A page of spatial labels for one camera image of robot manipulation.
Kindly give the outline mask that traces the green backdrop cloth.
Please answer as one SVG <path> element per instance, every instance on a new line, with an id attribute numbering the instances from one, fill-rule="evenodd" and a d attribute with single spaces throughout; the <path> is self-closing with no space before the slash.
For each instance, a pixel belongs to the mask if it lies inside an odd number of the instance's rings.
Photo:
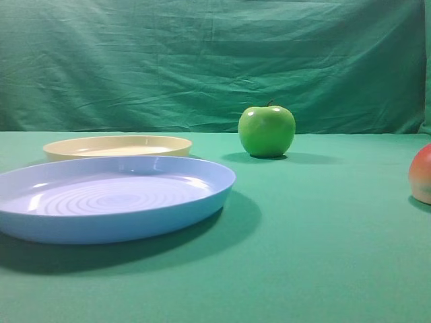
<path id="1" fill-rule="evenodd" d="M 430 131 L 429 1 L 2 1 L 4 131 Z"/>

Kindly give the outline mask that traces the yellow pink bread bun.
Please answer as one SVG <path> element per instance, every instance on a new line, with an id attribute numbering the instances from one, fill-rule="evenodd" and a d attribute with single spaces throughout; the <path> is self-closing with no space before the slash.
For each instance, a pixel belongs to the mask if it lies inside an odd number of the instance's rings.
<path id="1" fill-rule="evenodd" d="M 413 197 L 419 202 L 430 204 L 430 144 L 421 148 L 409 167 L 409 183 Z"/>

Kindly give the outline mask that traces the green apple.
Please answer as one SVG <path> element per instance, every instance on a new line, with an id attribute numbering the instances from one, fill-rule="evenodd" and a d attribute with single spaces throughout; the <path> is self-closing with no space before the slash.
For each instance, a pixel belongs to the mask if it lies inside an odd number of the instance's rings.
<path id="1" fill-rule="evenodd" d="M 238 134 L 249 155 L 279 157 L 294 140 L 296 121 L 294 115 L 282 106 L 251 106 L 238 121 Z"/>

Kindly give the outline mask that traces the blue plastic plate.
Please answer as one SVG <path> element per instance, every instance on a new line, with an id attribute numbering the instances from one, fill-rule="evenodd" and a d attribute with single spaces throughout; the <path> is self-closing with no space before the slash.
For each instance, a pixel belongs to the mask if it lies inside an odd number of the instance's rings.
<path id="1" fill-rule="evenodd" d="M 230 168 L 166 156 L 48 162 L 1 175 L 1 231 L 44 244 L 109 244 L 194 225 L 225 204 Z"/>

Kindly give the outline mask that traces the yellow plastic plate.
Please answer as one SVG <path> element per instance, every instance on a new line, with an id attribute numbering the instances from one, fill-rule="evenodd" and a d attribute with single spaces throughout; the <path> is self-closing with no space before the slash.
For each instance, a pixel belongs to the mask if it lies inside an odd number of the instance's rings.
<path id="1" fill-rule="evenodd" d="M 46 144 L 43 151 L 49 161 L 86 157 L 162 155 L 186 157 L 193 142 L 179 137 L 159 135 L 117 135 L 68 139 Z"/>

